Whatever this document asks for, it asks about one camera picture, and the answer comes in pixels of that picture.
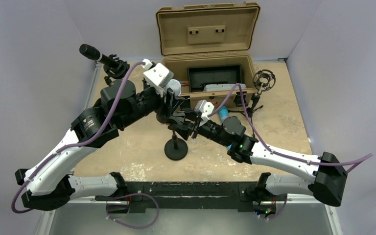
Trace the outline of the blue microphone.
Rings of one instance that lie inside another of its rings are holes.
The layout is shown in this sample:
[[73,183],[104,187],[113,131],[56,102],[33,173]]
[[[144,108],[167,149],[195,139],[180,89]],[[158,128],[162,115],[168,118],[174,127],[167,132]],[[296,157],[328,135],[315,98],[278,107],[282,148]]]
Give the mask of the blue microphone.
[[223,107],[219,110],[218,114],[219,114],[219,117],[220,117],[221,122],[223,122],[226,118],[229,117],[229,111],[228,111],[228,109],[227,109],[226,106],[223,106]]

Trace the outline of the black tripod shock mount stand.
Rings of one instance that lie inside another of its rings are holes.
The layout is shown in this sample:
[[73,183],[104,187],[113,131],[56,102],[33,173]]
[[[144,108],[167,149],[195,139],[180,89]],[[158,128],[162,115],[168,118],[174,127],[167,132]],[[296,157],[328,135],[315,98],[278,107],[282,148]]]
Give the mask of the black tripod shock mount stand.
[[247,114],[249,118],[252,118],[254,112],[263,107],[263,105],[257,107],[261,94],[274,87],[276,83],[276,76],[271,70],[263,69],[254,74],[252,82],[254,87],[257,89],[257,92],[252,94],[251,107],[246,108],[246,111],[228,110],[228,113],[239,113],[244,116]]

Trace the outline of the silver white microphone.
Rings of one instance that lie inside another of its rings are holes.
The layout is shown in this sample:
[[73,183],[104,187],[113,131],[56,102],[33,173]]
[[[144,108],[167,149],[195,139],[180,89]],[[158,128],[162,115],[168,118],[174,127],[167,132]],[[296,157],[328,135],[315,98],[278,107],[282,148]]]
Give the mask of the silver white microphone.
[[171,79],[165,87],[166,91],[168,91],[169,89],[171,89],[173,91],[175,96],[180,96],[181,95],[181,89],[182,89],[180,81],[178,81],[176,79]]

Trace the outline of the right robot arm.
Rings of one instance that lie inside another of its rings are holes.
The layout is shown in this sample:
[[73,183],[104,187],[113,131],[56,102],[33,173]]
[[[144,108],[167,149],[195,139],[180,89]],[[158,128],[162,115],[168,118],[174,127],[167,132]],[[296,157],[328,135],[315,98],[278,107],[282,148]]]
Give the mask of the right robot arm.
[[201,124],[199,117],[188,115],[181,124],[173,122],[168,128],[185,140],[200,135],[228,146],[227,154],[238,163],[265,165],[287,172],[286,176],[270,173],[255,186],[256,195],[261,199],[292,193],[313,196],[329,206],[342,204],[348,173],[332,153],[309,155],[268,145],[246,135],[245,126],[236,117],[228,117],[221,124],[212,120]]

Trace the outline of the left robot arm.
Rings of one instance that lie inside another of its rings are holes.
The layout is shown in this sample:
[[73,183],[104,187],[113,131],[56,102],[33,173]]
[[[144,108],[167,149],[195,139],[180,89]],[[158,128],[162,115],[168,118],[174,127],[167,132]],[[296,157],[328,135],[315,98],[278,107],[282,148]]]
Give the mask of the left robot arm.
[[101,90],[94,106],[85,109],[71,124],[57,146],[37,165],[15,173],[23,211],[51,211],[68,201],[87,196],[121,200],[127,185],[117,172],[99,177],[69,174],[80,161],[119,136],[119,132],[150,113],[160,122],[170,119],[182,103],[181,83],[170,80],[163,87],[146,85],[138,93],[128,80],[118,80]]

